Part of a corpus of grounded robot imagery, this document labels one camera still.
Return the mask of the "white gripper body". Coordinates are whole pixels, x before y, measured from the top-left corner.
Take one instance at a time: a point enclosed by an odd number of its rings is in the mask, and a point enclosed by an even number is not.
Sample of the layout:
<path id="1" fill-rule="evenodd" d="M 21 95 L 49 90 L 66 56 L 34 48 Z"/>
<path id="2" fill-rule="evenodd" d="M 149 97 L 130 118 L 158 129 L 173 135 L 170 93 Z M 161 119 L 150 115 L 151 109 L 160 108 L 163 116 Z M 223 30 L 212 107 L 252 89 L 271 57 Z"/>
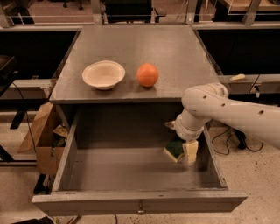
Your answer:
<path id="1" fill-rule="evenodd" d="M 209 118 L 193 115 L 184 109 L 183 112 L 177 116 L 174 127 L 177 135 L 181 139 L 189 142 L 199 138 L 204 130 L 205 124 L 209 121 Z"/>

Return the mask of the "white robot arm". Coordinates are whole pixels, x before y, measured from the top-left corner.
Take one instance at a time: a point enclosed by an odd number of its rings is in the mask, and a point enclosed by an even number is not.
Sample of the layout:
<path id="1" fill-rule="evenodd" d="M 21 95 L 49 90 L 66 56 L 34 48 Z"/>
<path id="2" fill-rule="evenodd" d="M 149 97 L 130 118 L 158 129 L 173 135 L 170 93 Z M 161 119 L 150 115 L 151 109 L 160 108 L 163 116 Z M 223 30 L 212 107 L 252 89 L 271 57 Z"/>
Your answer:
<path id="1" fill-rule="evenodd" d="M 181 139 L 188 164 L 196 161 L 198 138 L 205 124 L 214 119 L 280 148 L 280 108 L 228 98 L 220 83 L 189 87 L 182 95 L 183 111 L 165 125 Z"/>

